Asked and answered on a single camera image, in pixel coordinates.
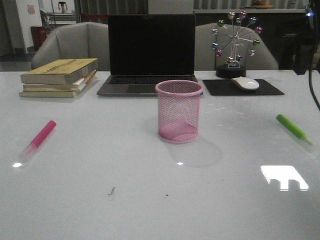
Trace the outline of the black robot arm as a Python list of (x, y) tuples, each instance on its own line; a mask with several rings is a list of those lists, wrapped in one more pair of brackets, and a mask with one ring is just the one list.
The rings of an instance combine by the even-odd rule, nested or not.
[(312, 83), (313, 58), (320, 44), (320, 2), (310, 0), (305, 6), (305, 14), (295, 20), (280, 23), (276, 28), (280, 38), (294, 38), (292, 69), (297, 75), (308, 72), (308, 86), (315, 105), (320, 103)]

